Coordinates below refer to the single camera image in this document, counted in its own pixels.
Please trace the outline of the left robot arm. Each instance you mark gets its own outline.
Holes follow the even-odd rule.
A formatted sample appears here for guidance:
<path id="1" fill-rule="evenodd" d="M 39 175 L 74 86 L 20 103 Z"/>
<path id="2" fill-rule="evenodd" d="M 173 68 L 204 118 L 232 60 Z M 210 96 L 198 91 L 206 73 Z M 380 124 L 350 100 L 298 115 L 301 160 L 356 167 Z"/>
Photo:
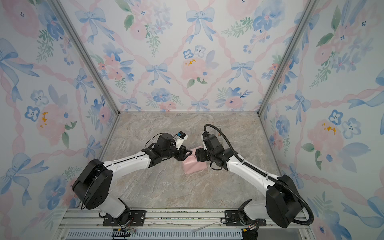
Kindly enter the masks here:
<path id="1" fill-rule="evenodd" d="M 133 219 L 130 208 L 124 201 L 110 193 L 111 184 L 138 170 L 149 169 L 171 158 L 179 162 L 192 154 L 184 145 L 188 135 L 180 131 L 174 136 L 160 133 L 155 143 L 140 152 L 117 160 L 90 161 L 72 186 L 73 192 L 82 202 L 82 207 L 99 209 L 111 216 L 113 222 L 126 226 Z"/>

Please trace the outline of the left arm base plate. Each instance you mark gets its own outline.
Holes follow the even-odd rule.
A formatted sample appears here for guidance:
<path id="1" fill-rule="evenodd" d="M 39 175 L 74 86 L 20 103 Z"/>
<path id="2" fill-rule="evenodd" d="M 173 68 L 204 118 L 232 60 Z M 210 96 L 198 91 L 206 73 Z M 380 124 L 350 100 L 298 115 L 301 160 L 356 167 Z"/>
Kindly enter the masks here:
<path id="1" fill-rule="evenodd" d="M 146 219 L 145 210 L 126 210 L 118 218 L 104 216 L 104 227 L 143 227 Z"/>

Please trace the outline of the purple pink wrapping paper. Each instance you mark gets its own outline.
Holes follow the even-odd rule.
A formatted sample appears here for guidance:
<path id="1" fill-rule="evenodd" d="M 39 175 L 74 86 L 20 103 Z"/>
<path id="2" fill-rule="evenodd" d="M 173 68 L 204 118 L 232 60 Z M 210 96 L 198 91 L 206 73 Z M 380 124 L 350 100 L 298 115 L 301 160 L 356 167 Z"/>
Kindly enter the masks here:
<path id="1" fill-rule="evenodd" d="M 182 168 L 186 175 L 207 169 L 206 162 L 197 161 L 196 150 L 200 148 L 202 148 L 202 146 L 192 149 L 192 154 L 182 162 Z"/>

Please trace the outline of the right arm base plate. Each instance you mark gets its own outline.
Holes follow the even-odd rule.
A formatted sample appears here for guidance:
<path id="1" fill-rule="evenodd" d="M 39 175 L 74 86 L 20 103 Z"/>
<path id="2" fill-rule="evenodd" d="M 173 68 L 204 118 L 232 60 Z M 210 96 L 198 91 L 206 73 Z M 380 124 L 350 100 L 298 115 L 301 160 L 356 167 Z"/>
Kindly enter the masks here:
<path id="1" fill-rule="evenodd" d="M 226 210 L 225 216 L 221 219 L 221 223 L 227 227 L 266 227 L 265 219 L 251 220 L 246 214 L 238 210 Z"/>

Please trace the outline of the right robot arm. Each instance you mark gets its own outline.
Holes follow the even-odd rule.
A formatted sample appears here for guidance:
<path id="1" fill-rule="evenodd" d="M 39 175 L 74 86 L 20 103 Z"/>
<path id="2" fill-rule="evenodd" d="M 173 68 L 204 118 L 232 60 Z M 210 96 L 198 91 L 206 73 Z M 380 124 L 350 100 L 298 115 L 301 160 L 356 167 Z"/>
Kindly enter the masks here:
<path id="1" fill-rule="evenodd" d="M 210 162 L 253 185 L 265 197 L 264 201 L 247 200 L 238 208 L 238 221 L 244 226 L 256 226 L 261 219 L 270 219 L 281 228 L 289 224 L 310 225 L 313 218 L 297 220 L 303 206 L 293 181 L 286 175 L 278 177 L 250 162 L 231 148 L 225 149 L 214 134 L 202 134 L 203 148 L 196 149 L 199 162 Z"/>

